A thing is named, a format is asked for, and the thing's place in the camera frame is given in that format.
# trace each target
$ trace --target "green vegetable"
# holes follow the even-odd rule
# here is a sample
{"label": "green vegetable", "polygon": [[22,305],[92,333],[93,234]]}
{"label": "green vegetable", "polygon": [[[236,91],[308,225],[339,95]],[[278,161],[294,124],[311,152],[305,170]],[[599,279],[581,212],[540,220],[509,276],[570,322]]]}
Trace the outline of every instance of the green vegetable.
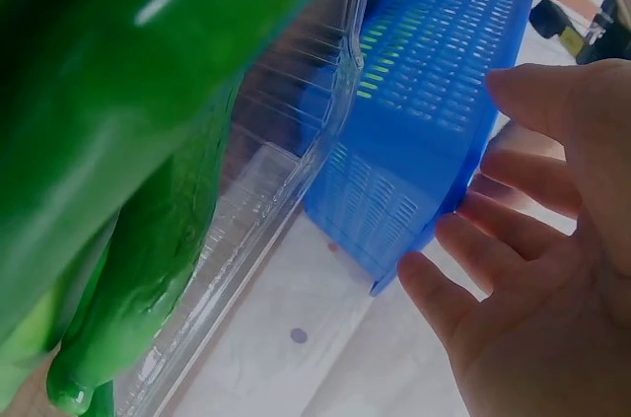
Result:
{"label": "green vegetable", "polygon": [[125,204],[88,312],[50,367],[48,398],[81,415],[96,387],[133,365],[165,324],[197,263],[215,209],[238,84]]}
{"label": "green vegetable", "polygon": [[97,262],[106,255],[106,245],[114,225],[115,218],[82,249],[0,346],[0,412],[11,403],[25,379],[61,341]]}
{"label": "green vegetable", "polygon": [[83,417],[116,417],[113,381],[97,387],[90,408]]}
{"label": "green vegetable", "polygon": [[16,0],[3,13],[0,340],[302,2]]}

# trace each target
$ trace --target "clear plastic container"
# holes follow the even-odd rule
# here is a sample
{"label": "clear plastic container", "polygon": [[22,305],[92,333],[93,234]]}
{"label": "clear plastic container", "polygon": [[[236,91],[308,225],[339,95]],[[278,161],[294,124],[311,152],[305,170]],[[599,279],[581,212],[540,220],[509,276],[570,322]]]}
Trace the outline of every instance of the clear plastic container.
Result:
{"label": "clear plastic container", "polygon": [[[117,380],[120,417],[169,415],[186,374],[290,223],[349,112],[362,68],[365,7],[366,0],[313,0],[247,73],[206,247],[168,326],[136,368]],[[321,107],[304,116],[300,100],[307,88],[320,94]],[[60,415],[43,391],[46,368],[3,415]]]}

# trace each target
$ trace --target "hand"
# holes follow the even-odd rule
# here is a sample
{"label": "hand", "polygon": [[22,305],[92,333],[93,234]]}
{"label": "hand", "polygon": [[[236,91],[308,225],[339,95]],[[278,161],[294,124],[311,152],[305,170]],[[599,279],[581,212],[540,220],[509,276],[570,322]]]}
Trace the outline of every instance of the hand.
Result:
{"label": "hand", "polygon": [[631,415],[631,63],[523,66],[487,80],[499,109],[563,161],[491,152],[482,172],[577,218],[566,236],[478,193],[437,237],[489,297],[422,253],[399,276],[443,342],[474,417]]}

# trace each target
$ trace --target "green pepper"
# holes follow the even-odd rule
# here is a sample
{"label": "green pepper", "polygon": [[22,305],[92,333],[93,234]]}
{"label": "green pepper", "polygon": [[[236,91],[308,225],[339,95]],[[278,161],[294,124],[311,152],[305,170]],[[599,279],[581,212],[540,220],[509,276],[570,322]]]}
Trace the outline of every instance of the green pepper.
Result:
{"label": "green pepper", "polygon": [[0,340],[303,2],[20,0],[7,9]]}
{"label": "green pepper", "polygon": [[97,387],[90,408],[82,417],[116,417],[114,383],[112,381]]}
{"label": "green pepper", "polygon": [[219,96],[201,128],[122,208],[88,312],[48,373],[59,410],[81,415],[95,388],[151,347],[178,303],[212,220],[237,91]]}
{"label": "green pepper", "polygon": [[39,299],[29,315],[0,345],[0,412],[11,403],[26,378],[42,363],[48,353],[76,320],[91,275],[98,261],[107,255],[106,245],[113,233],[115,218],[82,249],[53,287]]}

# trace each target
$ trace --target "finger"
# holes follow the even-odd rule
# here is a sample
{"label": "finger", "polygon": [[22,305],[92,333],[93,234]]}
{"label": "finger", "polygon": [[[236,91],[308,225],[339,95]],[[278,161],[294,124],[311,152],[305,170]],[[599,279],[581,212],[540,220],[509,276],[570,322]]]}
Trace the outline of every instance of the finger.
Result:
{"label": "finger", "polygon": [[484,233],[510,246],[526,261],[538,259],[553,244],[567,238],[531,216],[477,193],[468,193],[457,212]]}
{"label": "finger", "polygon": [[509,246],[482,233],[456,214],[446,215],[438,221],[436,238],[487,294],[491,294],[507,274],[524,264]]}
{"label": "finger", "polygon": [[518,124],[559,142],[577,113],[574,98],[606,64],[551,67],[527,64],[490,72],[486,86],[499,110]]}
{"label": "finger", "polygon": [[583,200],[564,161],[514,151],[488,152],[480,170],[546,208],[576,218]]}
{"label": "finger", "polygon": [[469,184],[469,192],[477,192],[512,208],[526,208],[531,201],[526,195],[485,175],[476,174]]}
{"label": "finger", "polygon": [[405,292],[449,352],[458,325],[478,305],[477,300],[421,252],[406,254],[399,262],[398,275]]}

